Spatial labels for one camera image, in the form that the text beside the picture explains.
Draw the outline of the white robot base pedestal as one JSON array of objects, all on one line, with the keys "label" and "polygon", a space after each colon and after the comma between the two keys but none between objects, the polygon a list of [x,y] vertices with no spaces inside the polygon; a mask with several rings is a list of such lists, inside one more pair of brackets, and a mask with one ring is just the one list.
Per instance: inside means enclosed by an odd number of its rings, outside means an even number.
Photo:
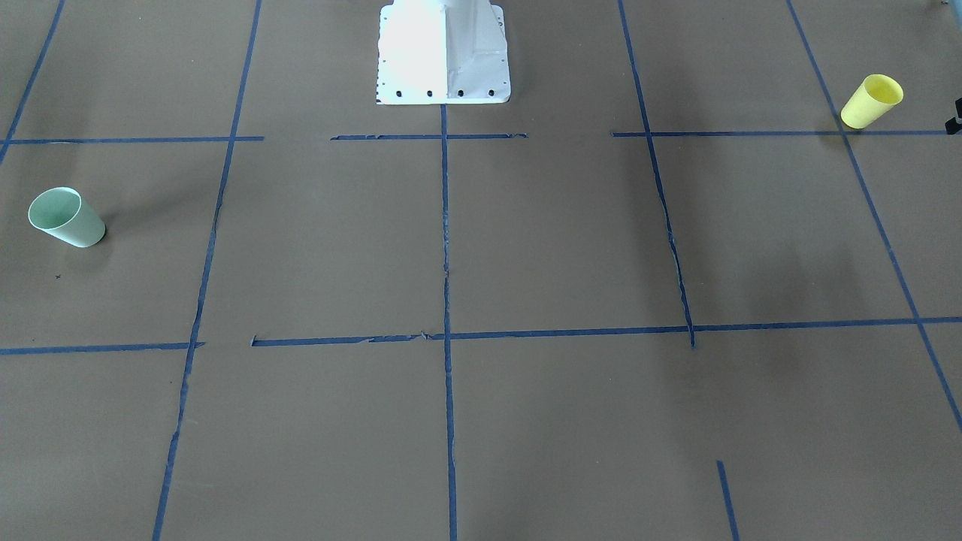
[{"label": "white robot base pedestal", "polygon": [[381,7],[376,103],[502,104],[512,95],[502,7],[394,1]]}]

